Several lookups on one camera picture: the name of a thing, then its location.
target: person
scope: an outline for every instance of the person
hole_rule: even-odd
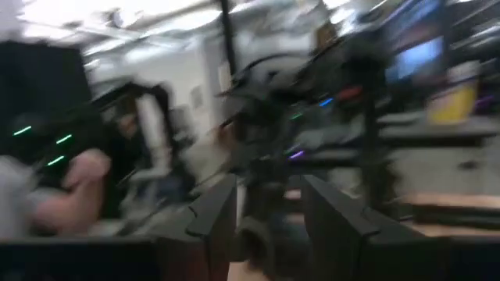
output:
[[[32,226],[58,235],[85,233],[99,216],[110,159],[98,149],[70,162],[63,193],[36,188],[34,169],[10,156],[0,156],[0,238],[26,237]]]

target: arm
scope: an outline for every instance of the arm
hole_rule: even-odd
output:
[[[109,159],[98,150],[86,151],[73,161],[63,186],[69,194],[37,194],[34,223],[59,234],[82,233],[98,219],[101,211],[104,177]]]

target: hand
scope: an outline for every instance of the hand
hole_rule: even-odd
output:
[[[82,183],[97,182],[104,178],[110,166],[111,160],[102,151],[89,149],[71,160],[70,171],[62,185],[71,188]]]

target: green led light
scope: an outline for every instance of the green led light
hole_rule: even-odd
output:
[[[67,136],[63,137],[62,139],[57,140],[55,144],[61,144],[61,143],[65,142],[65,141],[67,141],[67,140],[68,140],[69,138],[71,138],[72,136],[73,136],[73,135],[69,134],[69,135],[67,135]]]
[[[27,130],[29,130],[29,129],[31,129],[31,126],[24,127],[22,130],[18,130],[17,132],[15,132],[15,133],[13,134],[13,136],[17,136],[17,135],[18,135],[18,134],[20,134],[20,133],[24,133],[24,132],[26,132],[26,131],[27,131]]]
[[[54,165],[54,164],[56,164],[57,162],[59,162],[59,161],[61,161],[61,160],[63,160],[63,159],[64,159],[64,156],[59,156],[58,158],[56,158],[56,159],[54,159],[54,160],[50,161],[50,162],[47,164],[47,166]]]
[[[293,115],[290,119],[293,120],[293,119],[297,119],[298,117],[302,116],[302,113],[297,113],[295,115]]]

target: gray shirt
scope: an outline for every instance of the gray shirt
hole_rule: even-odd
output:
[[[34,210],[57,193],[50,189],[35,190],[37,184],[31,167],[0,156],[0,239],[27,236]]]

